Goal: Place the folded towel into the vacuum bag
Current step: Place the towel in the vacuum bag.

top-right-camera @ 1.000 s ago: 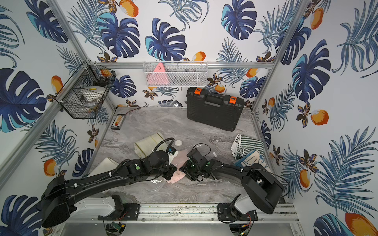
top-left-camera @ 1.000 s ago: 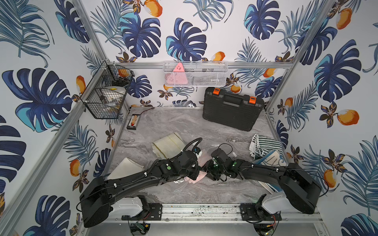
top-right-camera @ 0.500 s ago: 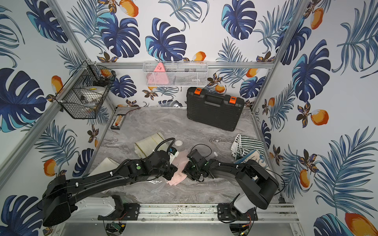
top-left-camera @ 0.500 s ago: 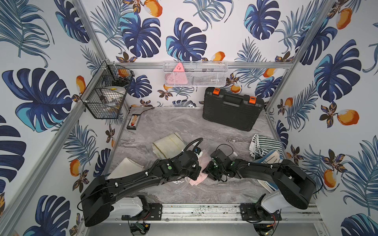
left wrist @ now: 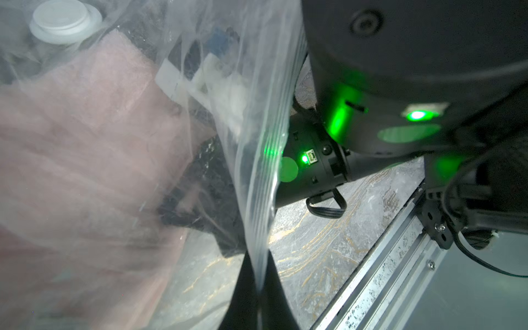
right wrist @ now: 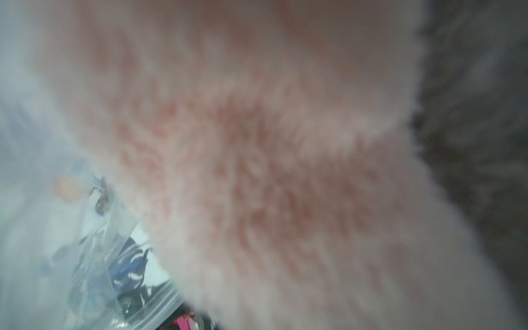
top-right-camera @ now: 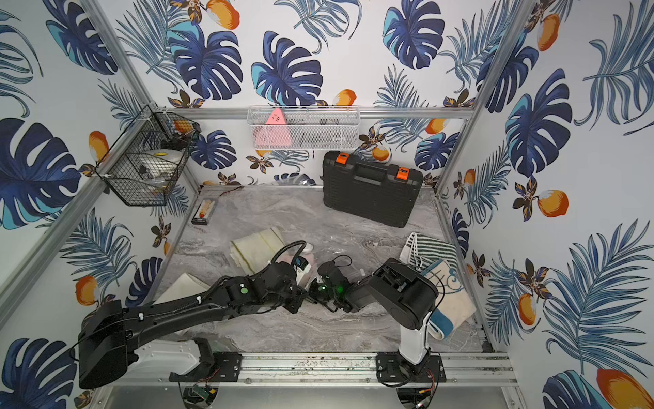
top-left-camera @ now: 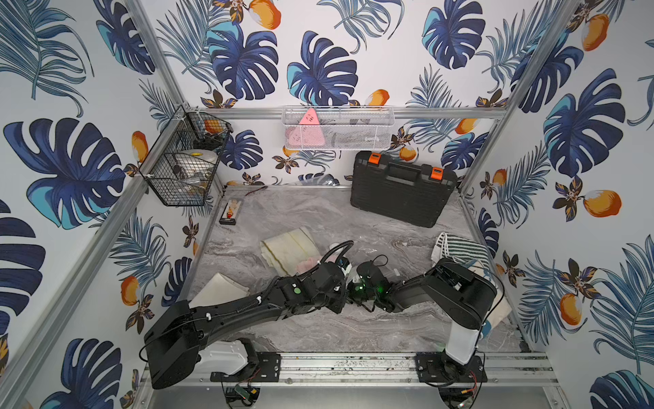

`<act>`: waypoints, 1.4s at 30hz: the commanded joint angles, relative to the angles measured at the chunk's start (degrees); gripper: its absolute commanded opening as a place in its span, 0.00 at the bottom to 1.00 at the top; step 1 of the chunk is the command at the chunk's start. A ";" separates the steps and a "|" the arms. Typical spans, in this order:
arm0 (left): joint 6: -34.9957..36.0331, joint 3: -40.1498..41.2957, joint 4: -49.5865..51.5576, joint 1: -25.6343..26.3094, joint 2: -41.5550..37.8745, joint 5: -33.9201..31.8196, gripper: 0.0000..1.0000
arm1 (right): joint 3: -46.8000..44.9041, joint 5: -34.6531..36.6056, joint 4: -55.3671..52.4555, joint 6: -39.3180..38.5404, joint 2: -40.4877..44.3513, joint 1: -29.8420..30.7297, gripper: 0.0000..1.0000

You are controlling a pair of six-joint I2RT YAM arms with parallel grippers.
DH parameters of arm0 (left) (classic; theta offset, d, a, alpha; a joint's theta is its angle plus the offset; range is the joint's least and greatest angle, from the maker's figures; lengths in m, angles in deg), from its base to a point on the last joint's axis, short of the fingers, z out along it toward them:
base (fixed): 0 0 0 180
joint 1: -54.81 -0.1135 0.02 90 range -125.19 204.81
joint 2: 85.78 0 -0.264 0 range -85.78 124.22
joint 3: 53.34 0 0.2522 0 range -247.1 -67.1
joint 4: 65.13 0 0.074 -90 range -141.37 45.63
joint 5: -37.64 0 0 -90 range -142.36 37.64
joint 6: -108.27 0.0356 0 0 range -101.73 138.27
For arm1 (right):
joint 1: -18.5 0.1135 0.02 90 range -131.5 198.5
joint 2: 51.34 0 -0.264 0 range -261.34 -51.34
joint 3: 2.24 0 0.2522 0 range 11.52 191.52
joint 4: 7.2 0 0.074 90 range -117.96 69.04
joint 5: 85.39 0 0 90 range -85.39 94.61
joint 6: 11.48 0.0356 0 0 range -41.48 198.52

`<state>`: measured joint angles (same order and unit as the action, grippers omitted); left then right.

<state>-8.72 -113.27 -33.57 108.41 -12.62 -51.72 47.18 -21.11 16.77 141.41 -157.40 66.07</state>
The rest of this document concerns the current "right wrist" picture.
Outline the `pink towel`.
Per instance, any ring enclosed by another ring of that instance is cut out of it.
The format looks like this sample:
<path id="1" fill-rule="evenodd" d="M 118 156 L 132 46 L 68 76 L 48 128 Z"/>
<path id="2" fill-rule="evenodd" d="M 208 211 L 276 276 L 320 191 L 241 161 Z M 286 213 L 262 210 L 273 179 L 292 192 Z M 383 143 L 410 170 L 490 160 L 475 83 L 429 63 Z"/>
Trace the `pink towel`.
<path id="1" fill-rule="evenodd" d="M 227 329 L 523 329 L 419 156 L 423 1 L 21 1 L 54 118 Z"/>

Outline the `clear plastic vacuum bag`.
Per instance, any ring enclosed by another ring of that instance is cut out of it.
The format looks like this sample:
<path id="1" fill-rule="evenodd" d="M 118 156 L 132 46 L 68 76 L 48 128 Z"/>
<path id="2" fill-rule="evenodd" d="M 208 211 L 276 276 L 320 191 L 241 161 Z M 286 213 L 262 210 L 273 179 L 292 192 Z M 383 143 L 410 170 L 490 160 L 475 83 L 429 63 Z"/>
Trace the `clear plastic vacuum bag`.
<path id="1" fill-rule="evenodd" d="M 1 2 L 1 328 L 158 329 L 183 300 L 138 220 L 50 118 Z"/>

